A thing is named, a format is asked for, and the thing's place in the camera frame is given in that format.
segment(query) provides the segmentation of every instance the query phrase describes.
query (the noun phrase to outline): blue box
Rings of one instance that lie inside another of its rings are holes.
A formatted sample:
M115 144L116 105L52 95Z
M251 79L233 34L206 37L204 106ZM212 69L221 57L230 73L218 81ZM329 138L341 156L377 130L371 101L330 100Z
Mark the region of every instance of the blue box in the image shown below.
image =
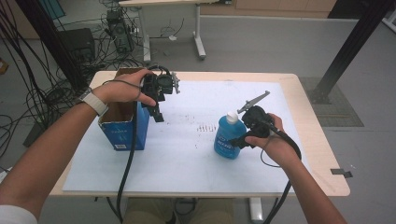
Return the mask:
M134 135L134 107L137 106L136 150L143 150L149 127L149 112L137 103L113 103L99 118L99 126L117 151L131 150Z

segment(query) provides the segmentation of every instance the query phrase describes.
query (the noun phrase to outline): gray carpet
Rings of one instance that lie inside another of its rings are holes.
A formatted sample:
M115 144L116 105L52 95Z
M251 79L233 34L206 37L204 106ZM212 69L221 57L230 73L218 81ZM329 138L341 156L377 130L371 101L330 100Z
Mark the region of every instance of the gray carpet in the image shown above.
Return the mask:
M299 77L305 92L312 91L320 82L319 77ZM329 104L312 104L322 127L364 127L352 105L337 85L329 94Z

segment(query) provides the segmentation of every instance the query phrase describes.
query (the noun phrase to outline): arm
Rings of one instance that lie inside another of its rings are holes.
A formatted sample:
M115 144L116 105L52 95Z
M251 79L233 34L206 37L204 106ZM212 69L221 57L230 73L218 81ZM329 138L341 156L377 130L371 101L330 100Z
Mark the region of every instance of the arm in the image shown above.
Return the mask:
M275 126L284 132L282 120L275 115L271 117L275 121ZM294 188L308 223L346 223L288 143L276 136L249 136L245 140L251 145L263 148L268 156L282 167Z
M141 78L151 73L142 69L133 75L117 77L123 81L140 84ZM129 102L139 89L121 82L109 82L93 90L105 104ZM137 98L147 105L155 101L145 94ZM0 185L0 204L22 207L38 220L44 201L72 159L78 144L96 117L87 104L73 106L51 125L23 154Z

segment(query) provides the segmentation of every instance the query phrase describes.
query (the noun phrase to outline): wristwatch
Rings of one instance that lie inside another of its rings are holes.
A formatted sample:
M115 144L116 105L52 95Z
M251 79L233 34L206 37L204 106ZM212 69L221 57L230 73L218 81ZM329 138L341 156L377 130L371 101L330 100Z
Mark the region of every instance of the wristwatch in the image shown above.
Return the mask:
M104 115L108 110L108 106L92 93L92 89L90 87L77 98L76 105L82 102L90 105L99 117Z

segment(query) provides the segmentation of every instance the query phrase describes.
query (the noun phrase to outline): person's left hand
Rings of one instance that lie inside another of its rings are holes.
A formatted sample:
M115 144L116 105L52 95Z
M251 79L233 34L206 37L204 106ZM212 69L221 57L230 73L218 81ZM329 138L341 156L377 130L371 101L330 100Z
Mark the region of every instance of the person's left hand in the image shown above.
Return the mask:
M95 88L93 94L105 104L110 102L140 101L145 105L156 105L153 99L141 93L140 88L138 88L146 74L152 74L152 72L148 69L141 69L133 74L121 75L113 81Z

